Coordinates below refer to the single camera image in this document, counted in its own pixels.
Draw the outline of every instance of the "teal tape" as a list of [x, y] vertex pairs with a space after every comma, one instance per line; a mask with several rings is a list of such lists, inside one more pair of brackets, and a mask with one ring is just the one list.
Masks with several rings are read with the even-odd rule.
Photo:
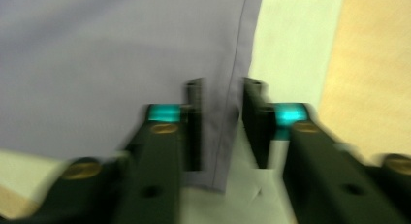
[[299, 120], [307, 120], [308, 113], [303, 104], [277, 103], [274, 105], [277, 131], [276, 140], [289, 140], [291, 126]]
[[180, 105], [151, 105], [148, 120], [179, 122]]

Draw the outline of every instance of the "fabric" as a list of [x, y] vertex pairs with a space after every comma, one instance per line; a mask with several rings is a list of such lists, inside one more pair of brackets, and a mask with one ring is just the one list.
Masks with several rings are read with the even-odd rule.
[[143, 105], [205, 78], [205, 170], [224, 190], [261, 0], [0, 0], [0, 146], [107, 157]]

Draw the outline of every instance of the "gray cloth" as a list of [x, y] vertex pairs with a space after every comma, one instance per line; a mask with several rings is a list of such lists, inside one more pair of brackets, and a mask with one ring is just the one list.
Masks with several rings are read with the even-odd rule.
[[144, 104], [205, 78], [205, 170], [224, 190], [261, 0], [0, 0], [0, 146], [107, 157]]

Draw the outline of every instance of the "wooden surface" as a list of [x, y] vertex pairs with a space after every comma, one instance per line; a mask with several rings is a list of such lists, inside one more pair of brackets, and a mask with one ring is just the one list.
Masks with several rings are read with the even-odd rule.
[[411, 0], [344, 0], [319, 114], [365, 159], [411, 154]]

